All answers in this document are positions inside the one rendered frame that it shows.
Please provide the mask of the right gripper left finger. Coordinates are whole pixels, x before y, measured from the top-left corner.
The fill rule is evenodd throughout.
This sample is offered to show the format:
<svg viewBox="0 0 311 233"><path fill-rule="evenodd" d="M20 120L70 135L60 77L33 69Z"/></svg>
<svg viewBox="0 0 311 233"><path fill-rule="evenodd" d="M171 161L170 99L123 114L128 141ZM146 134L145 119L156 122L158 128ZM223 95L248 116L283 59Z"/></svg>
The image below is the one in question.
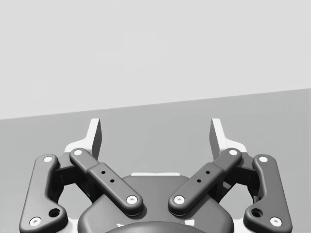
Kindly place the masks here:
<svg viewBox="0 0 311 233"><path fill-rule="evenodd" d="M101 121L93 118L85 138L69 143L61 157L44 154L36 158L19 222L21 233L59 233L69 227L59 199L71 184L78 185L92 202L105 195L127 216L143 211L142 196L98 161L101 143Z"/></svg>

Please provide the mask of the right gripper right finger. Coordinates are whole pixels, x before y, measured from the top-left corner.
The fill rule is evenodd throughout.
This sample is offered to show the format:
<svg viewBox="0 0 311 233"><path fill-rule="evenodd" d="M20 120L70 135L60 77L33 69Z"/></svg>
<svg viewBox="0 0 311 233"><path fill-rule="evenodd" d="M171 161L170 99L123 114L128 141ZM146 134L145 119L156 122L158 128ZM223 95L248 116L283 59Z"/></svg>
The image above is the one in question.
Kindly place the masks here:
<svg viewBox="0 0 311 233"><path fill-rule="evenodd" d="M245 185L252 197L242 223L253 233L290 233L293 224L276 159L251 157L246 147L225 136L221 120L210 123L213 161L202 166L171 194L168 209L175 216L188 214L205 196L220 200L236 184Z"/></svg>

